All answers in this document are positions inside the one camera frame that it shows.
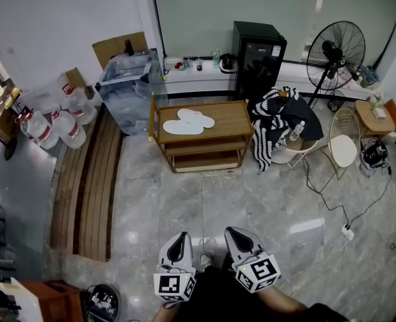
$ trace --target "black pants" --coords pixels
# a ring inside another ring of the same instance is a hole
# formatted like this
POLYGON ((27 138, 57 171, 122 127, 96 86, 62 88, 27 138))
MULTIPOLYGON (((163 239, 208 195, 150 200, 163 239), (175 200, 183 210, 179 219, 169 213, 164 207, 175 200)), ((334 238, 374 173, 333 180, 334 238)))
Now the black pants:
POLYGON ((197 274, 188 302, 180 303, 175 321, 347 321, 325 305, 316 304, 300 315, 281 315, 250 294, 233 272, 209 266, 197 274))

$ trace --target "red label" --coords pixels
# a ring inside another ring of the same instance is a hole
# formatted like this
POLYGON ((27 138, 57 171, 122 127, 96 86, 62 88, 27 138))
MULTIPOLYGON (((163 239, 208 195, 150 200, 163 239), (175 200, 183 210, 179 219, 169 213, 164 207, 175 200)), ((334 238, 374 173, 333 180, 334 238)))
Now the red label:
POLYGON ((77 111, 73 112, 72 114, 75 115, 76 117, 81 117, 85 113, 82 110, 77 110, 77 111))
POLYGON ((68 134, 68 136, 70 136, 71 138, 75 138, 77 136, 77 134, 79 133, 79 125, 76 122, 75 126, 72 127, 71 132, 68 134))
POLYGON ((44 130, 44 133, 42 133, 38 139, 40 141, 46 141, 51 133, 52 133, 52 129, 50 129, 50 126, 46 126, 46 130, 44 130))

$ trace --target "shoe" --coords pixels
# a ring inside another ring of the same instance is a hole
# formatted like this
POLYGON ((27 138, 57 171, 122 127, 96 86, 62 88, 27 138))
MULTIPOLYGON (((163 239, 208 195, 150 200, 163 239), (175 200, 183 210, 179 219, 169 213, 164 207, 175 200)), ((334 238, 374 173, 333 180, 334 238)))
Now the shoe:
POLYGON ((199 263, 202 267, 202 269, 204 270, 206 267, 211 266, 211 258, 209 255, 207 254, 202 254, 199 257, 199 263))

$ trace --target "wooden side table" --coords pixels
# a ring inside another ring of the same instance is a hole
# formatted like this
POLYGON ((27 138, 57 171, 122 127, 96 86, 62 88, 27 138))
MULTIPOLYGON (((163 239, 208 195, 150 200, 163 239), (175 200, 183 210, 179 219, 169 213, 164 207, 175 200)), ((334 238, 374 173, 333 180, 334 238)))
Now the wooden side table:
POLYGON ((154 138, 174 173, 237 168, 253 135, 244 101, 192 104, 158 108, 152 96, 150 136, 154 138), (215 125, 199 135, 173 135, 162 127, 165 121, 179 120, 179 109, 200 111, 213 118, 215 125), (154 115, 158 128, 154 131, 154 115))
POLYGON ((373 115, 373 106, 368 101, 356 100, 356 112, 364 125, 363 135, 386 135, 395 131, 395 123, 393 123, 390 113, 383 107, 386 118, 377 119, 373 115))

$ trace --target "standing fan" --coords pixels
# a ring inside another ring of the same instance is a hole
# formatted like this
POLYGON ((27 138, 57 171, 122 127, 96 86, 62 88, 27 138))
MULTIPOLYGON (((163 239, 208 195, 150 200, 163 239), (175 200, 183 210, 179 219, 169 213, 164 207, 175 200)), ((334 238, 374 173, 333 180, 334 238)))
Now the standing fan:
POLYGON ((307 73, 315 85, 308 105, 320 89, 333 91, 352 79, 365 57, 365 39, 356 24, 338 21, 324 28, 315 38, 307 57, 307 73))

